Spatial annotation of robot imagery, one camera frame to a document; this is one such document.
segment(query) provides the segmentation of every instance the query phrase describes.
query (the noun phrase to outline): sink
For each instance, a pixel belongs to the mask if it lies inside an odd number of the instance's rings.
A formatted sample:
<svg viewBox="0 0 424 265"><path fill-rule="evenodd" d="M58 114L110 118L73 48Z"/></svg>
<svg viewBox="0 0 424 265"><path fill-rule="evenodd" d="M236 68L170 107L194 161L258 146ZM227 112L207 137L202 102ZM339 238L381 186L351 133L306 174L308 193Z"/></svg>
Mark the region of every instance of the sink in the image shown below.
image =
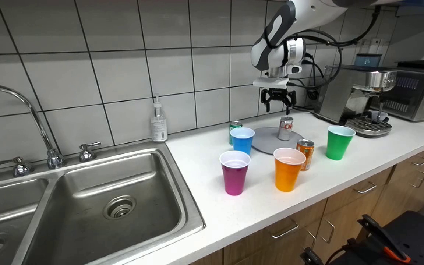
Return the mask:
<svg viewBox="0 0 424 265"><path fill-rule="evenodd" d="M45 188L45 180L0 183L0 265L11 263Z"/></svg>
<svg viewBox="0 0 424 265"><path fill-rule="evenodd" d="M147 145L58 177L23 264L133 261L204 227L164 145Z"/></svg>

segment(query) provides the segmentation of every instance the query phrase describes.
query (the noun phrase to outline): blue cup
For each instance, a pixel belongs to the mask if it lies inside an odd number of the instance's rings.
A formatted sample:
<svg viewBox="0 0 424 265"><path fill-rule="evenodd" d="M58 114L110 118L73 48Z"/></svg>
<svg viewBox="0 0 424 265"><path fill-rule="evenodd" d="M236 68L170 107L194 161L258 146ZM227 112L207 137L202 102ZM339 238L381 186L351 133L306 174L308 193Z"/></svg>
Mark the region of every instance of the blue cup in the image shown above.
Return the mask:
<svg viewBox="0 0 424 265"><path fill-rule="evenodd" d="M232 149L244 152L247 155L251 154L251 143L254 137L254 132L245 127L233 129L229 132L229 136L232 139Z"/></svg>

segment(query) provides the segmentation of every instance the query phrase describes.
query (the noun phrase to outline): plastic cup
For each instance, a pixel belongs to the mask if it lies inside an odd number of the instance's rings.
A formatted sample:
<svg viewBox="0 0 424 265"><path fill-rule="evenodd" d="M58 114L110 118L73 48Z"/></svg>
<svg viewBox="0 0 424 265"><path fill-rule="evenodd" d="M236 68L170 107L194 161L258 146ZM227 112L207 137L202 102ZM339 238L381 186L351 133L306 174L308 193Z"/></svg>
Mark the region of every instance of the plastic cup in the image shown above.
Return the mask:
<svg viewBox="0 0 424 265"><path fill-rule="evenodd" d="M230 196L241 195L250 157L238 151L227 151L219 157L219 162L223 173L225 193Z"/></svg>
<svg viewBox="0 0 424 265"><path fill-rule="evenodd" d="M273 151L275 188L288 193L294 189L297 176L306 158L301 152L288 148Z"/></svg>
<svg viewBox="0 0 424 265"><path fill-rule="evenodd" d="M229 132L229 136L232 139L232 149L244 152L247 155L251 154L251 143L254 137L254 132L245 127L233 129Z"/></svg>
<svg viewBox="0 0 424 265"><path fill-rule="evenodd" d="M328 127L326 158L332 161L341 161L354 135L354 130L347 127Z"/></svg>

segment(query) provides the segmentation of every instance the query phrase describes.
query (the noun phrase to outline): bottle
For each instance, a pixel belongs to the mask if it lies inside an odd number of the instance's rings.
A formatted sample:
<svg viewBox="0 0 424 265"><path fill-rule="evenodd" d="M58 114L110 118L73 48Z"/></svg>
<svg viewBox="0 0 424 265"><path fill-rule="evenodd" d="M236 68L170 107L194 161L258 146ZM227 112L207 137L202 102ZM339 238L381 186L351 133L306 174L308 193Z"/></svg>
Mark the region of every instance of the bottle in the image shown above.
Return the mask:
<svg viewBox="0 0 424 265"><path fill-rule="evenodd" d="M152 118L149 120L149 132L151 132L151 142L166 142L167 140L167 129L166 129L166 118L163 117L161 104L158 102L158 96L154 96L152 101Z"/></svg>

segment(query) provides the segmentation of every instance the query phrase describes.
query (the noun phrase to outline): microwave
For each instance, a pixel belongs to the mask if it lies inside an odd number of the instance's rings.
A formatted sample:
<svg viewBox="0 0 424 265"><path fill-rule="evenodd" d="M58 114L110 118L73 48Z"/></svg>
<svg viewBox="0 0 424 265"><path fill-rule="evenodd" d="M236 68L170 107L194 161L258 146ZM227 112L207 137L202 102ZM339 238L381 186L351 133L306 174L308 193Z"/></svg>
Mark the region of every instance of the microwave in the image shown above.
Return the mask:
<svg viewBox="0 0 424 265"><path fill-rule="evenodd" d="M424 70L398 68L392 90L381 95L384 112L407 120L424 121Z"/></svg>

